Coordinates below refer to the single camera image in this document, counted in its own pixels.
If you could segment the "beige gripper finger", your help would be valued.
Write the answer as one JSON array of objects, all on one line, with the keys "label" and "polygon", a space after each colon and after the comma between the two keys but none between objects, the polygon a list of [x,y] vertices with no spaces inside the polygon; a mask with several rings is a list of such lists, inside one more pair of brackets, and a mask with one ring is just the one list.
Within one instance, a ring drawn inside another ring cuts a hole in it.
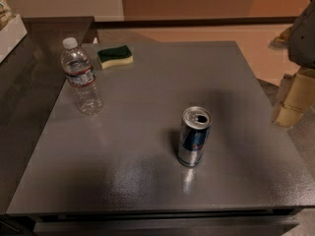
[{"label": "beige gripper finger", "polygon": [[280,35],[276,36],[270,43],[270,48],[287,49],[289,37],[291,35],[292,27],[285,29]]}]

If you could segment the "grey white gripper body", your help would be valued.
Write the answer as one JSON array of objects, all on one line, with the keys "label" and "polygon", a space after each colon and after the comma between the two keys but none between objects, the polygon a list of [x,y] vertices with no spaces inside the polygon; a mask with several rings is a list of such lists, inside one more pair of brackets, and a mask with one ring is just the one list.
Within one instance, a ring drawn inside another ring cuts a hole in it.
[{"label": "grey white gripper body", "polygon": [[315,68],[315,0],[294,21],[287,46],[291,62]]}]

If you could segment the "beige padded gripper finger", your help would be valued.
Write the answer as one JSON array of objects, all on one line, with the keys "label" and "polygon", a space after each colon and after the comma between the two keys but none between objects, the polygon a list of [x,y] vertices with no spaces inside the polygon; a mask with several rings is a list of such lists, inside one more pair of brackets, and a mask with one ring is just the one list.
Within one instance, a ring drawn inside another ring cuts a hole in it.
[{"label": "beige padded gripper finger", "polygon": [[284,74],[277,94],[273,123],[291,128],[315,104],[315,70],[301,67]]}]

